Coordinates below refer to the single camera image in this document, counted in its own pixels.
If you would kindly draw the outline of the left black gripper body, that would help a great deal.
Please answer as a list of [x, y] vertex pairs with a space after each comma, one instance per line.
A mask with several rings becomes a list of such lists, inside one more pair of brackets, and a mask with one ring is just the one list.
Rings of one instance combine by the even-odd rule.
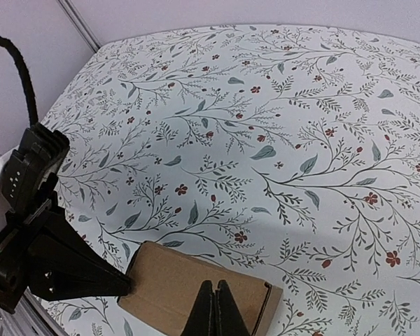
[[36, 251], [36, 240], [55, 215], [55, 207], [26, 218], [6, 212], [6, 227], [0, 232], [0, 309], [15, 313], [27, 288], [42, 296], [56, 293], [55, 273], [42, 265], [45, 254]]

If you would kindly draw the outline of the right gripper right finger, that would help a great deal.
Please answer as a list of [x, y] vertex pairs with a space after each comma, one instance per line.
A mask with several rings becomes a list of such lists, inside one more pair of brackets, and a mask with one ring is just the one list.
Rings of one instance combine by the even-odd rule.
[[213, 329], [216, 336], [249, 336], [237, 303], [226, 280], [220, 280], [214, 294]]

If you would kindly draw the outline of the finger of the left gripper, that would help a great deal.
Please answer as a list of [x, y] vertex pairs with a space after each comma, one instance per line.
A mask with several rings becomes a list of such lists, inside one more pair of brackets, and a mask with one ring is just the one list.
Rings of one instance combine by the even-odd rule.
[[111, 266], [70, 226], [61, 211], [44, 211], [43, 227], [34, 240], [34, 256], [52, 271], [90, 284], [129, 284], [124, 273]]
[[130, 283], [87, 283], [57, 271], [52, 271], [34, 256], [34, 243], [28, 250], [31, 271], [29, 289], [32, 294], [44, 300], [69, 300], [75, 298], [113, 296], [120, 297], [130, 293]]

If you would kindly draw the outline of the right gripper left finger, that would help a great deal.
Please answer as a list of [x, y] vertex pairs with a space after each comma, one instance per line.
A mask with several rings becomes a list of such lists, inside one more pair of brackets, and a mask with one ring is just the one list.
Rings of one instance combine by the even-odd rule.
[[216, 334], [215, 295], [210, 280], [202, 282], [187, 320], [187, 335], [211, 336]]

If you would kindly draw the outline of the brown cardboard box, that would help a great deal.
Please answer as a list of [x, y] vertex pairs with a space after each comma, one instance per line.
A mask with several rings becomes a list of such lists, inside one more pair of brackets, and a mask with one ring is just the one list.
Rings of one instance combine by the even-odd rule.
[[266, 335], [283, 295], [282, 288], [145, 241], [132, 257], [127, 275], [131, 292], [118, 306], [164, 335], [180, 335], [202, 283], [225, 280], [252, 335]]

